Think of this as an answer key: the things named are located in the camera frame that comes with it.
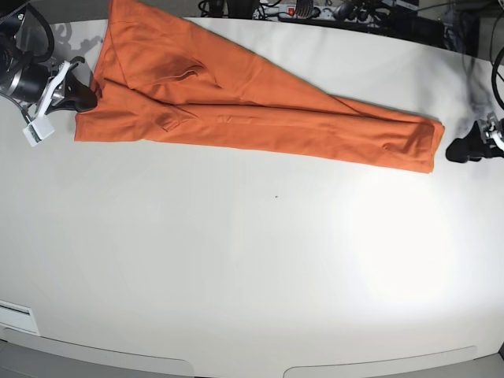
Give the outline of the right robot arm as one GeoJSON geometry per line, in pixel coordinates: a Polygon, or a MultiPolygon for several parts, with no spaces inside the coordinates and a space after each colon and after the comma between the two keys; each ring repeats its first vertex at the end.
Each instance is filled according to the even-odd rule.
{"type": "Polygon", "coordinates": [[[63,65],[56,60],[54,48],[55,38],[50,25],[29,1],[1,2],[1,97],[17,107],[27,124],[33,121],[29,108],[33,105],[40,108],[45,95],[49,96],[50,102],[44,114],[62,110],[83,113],[98,103],[96,94],[73,73],[78,65],[86,62],[81,56],[69,61],[69,70],[62,82],[50,88],[63,65]],[[22,50],[17,45],[17,34],[27,14],[31,14],[45,32],[47,48],[42,54],[22,50]]]}

